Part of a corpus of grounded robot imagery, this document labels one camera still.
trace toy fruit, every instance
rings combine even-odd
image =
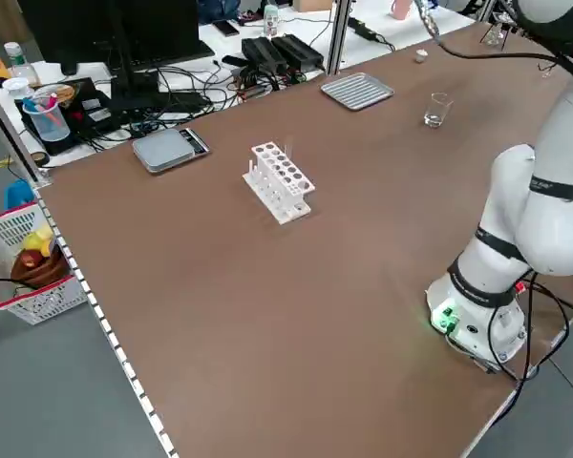
[[[30,232],[23,240],[23,249],[39,251],[48,258],[53,248],[53,231],[49,224],[43,224],[34,232]]]
[[[33,269],[44,260],[45,257],[37,250],[23,250],[21,253],[21,262],[29,269]]]

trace mobile phone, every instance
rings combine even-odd
[[[238,29],[229,24],[229,21],[217,21],[213,22],[212,25],[219,29],[219,31],[225,36],[232,36],[239,34]]]

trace black monitor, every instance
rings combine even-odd
[[[64,68],[104,62],[121,68],[111,23],[111,1],[121,12],[133,70],[214,55],[200,40],[197,0],[19,0],[47,62]]]
[[[111,109],[195,112],[200,95],[162,94],[157,73],[134,73],[214,55],[199,38],[197,0],[19,0],[45,60],[105,62],[118,71]]]

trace metal pole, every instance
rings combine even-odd
[[[19,134],[9,120],[9,117],[0,105],[0,143],[7,152],[11,160],[17,164],[19,171],[23,174],[33,189],[51,184],[48,177],[44,177],[32,160],[28,149],[24,146]]]
[[[331,46],[329,48],[329,56],[327,57],[327,74],[337,74],[340,70],[351,3],[352,0],[337,0],[335,17],[333,18]]]
[[[496,4],[497,0],[484,0],[484,4],[479,10],[479,15],[477,16],[477,20],[479,22],[488,22],[488,20],[490,19],[490,15],[493,13],[493,10],[495,9]]]

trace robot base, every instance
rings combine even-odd
[[[488,326],[495,309],[467,300],[455,289],[448,274],[431,284],[427,304],[431,309],[431,324],[437,331],[449,334],[458,346],[497,367],[488,342]],[[498,310],[491,338],[501,363],[512,359],[526,342],[524,314],[515,300]]]

